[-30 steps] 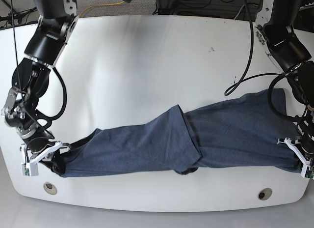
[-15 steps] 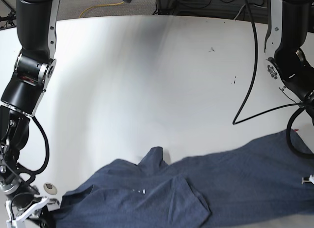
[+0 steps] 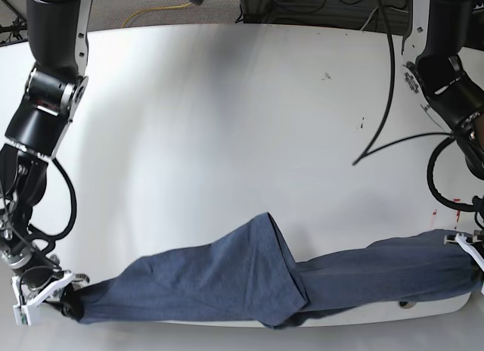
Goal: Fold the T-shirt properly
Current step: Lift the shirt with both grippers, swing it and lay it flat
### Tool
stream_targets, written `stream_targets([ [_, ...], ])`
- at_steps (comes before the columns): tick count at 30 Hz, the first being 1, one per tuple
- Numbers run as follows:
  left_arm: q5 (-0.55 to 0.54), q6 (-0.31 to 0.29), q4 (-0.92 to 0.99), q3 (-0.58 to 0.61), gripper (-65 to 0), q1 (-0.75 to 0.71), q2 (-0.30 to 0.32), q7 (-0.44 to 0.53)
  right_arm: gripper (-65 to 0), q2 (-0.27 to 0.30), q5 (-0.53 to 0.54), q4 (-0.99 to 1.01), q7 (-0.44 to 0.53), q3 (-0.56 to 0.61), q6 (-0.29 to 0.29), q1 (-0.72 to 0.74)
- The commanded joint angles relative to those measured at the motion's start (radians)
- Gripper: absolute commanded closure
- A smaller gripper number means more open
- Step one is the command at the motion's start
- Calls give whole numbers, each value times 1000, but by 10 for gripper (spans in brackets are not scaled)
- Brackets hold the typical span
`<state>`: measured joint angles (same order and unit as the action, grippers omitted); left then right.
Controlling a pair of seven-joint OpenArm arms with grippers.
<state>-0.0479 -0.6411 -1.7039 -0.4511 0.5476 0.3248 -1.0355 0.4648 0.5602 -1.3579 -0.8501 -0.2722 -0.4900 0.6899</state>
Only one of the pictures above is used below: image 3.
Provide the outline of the black robot arm image-left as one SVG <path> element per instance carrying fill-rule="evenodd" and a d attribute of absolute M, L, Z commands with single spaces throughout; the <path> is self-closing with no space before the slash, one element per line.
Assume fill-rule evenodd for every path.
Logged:
<path fill-rule="evenodd" d="M 26 0 L 26 7 L 35 63 L 1 149 L 1 258 L 13 273 L 15 321 L 30 326 L 44 304 L 73 320 L 84 314 L 76 291 L 88 277 L 62 269 L 52 254 L 75 225 L 75 191 L 69 193 L 70 217 L 63 231 L 49 235 L 31 217 L 88 84 L 92 0 Z"/>

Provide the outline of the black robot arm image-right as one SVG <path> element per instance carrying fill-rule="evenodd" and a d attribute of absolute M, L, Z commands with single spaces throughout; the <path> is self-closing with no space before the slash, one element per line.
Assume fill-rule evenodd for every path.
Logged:
<path fill-rule="evenodd" d="M 467 74 L 459 56 L 467 39 L 476 0 L 409 0 L 408 31 L 402 41 L 405 78 L 450 130 L 427 164 L 427 185 L 433 197 L 449 209 L 483 214 L 483 198 L 456 203 L 445 198 L 434 182 L 439 155 L 456 144 L 467 168 L 483 177 L 483 90 Z"/>

